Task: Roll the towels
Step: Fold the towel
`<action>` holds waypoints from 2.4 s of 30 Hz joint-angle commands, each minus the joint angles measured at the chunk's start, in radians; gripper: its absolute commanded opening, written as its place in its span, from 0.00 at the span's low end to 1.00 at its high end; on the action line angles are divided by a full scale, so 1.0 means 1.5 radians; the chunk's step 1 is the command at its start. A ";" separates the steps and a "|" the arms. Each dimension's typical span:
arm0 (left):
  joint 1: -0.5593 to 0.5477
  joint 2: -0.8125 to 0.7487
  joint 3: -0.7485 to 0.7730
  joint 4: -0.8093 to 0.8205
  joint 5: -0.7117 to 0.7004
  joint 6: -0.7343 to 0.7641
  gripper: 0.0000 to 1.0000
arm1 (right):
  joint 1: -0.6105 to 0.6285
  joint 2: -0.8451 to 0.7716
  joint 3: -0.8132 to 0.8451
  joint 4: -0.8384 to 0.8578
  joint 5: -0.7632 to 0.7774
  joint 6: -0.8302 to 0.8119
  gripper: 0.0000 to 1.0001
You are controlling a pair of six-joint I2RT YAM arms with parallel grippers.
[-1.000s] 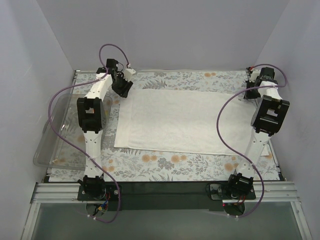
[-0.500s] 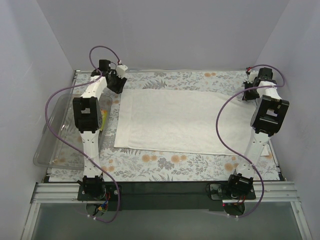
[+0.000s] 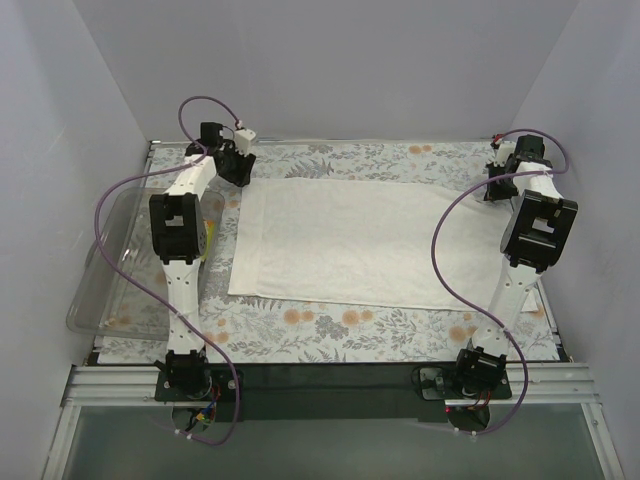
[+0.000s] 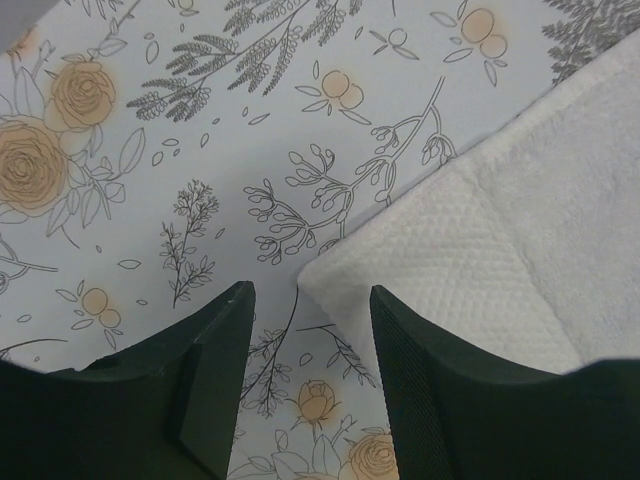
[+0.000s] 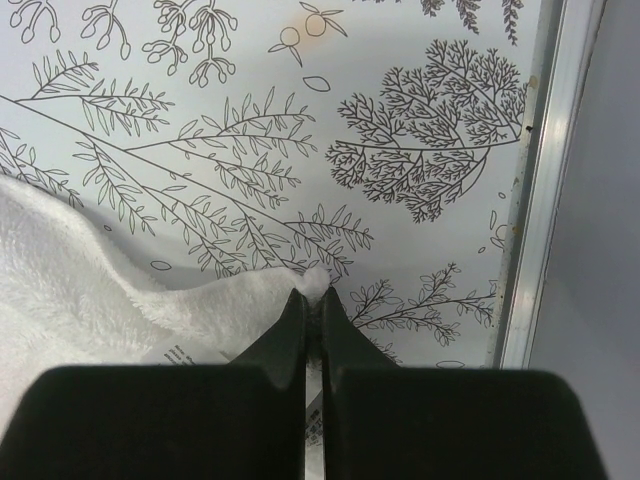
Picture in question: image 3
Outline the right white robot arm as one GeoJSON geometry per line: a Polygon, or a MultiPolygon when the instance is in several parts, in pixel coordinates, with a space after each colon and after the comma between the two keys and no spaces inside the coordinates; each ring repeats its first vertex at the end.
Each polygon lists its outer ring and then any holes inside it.
{"type": "Polygon", "coordinates": [[[563,197],[545,157],[546,136],[518,129],[514,142],[494,137],[494,160],[487,164],[486,201],[510,200],[513,214],[500,242],[500,277],[487,311],[487,326],[478,328],[461,350],[452,373],[454,389],[464,397],[492,392],[506,382],[507,333],[517,323],[529,292],[554,266],[566,245],[578,204],[563,197]]]}

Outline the orange patterned towel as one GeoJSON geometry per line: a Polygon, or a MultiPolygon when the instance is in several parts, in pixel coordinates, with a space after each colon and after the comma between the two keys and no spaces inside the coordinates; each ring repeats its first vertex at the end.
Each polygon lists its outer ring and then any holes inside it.
{"type": "Polygon", "coordinates": [[[216,230],[216,223],[212,220],[206,220],[205,228],[206,228],[206,245],[205,245],[204,253],[202,255],[203,260],[205,260],[208,257],[209,252],[212,248],[213,238],[216,230]]]}

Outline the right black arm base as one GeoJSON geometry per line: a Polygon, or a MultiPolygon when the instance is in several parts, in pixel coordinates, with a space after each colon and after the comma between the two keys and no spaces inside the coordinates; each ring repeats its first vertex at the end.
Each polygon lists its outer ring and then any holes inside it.
{"type": "Polygon", "coordinates": [[[512,390],[506,375],[497,387],[469,386],[455,376],[452,364],[423,364],[411,372],[418,396],[443,405],[446,422],[462,431],[484,431],[491,421],[492,401],[509,400],[512,390]]]}

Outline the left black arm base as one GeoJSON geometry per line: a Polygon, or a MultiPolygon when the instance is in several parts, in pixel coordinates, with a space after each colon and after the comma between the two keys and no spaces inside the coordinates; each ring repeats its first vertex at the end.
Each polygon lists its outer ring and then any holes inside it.
{"type": "Polygon", "coordinates": [[[171,387],[164,373],[158,375],[154,400],[171,406],[175,427],[188,434],[212,431],[213,426],[234,419],[236,392],[238,386],[243,386],[244,373],[237,370],[238,381],[235,381],[228,368],[211,367],[206,375],[205,388],[191,396],[171,387]]]}

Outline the white towel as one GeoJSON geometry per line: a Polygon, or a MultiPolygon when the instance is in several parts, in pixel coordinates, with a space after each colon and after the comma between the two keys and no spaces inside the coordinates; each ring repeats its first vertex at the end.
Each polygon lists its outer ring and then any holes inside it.
{"type": "Polygon", "coordinates": [[[489,304],[511,216],[436,185],[255,179],[242,193],[229,293],[468,311],[489,304]]]}

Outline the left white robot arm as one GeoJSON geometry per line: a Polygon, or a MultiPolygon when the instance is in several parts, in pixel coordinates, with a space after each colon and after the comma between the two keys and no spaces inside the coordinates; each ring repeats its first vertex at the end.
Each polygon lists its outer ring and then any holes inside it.
{"type": "Polygon", "coordinates": [[[205,398],[213,386],[205,368],[205,340],[197,334],[199,274],[212,236],[201,200],[217,176],[238,187],[250,183],[255,138],[256,133],[240,121],[229,139],[223,137],[221,124],[203,122],[177,178],[149,199],[152,246],[162,264],[171,306],[165,375],[171,388],[193,400],[205,398]]]}

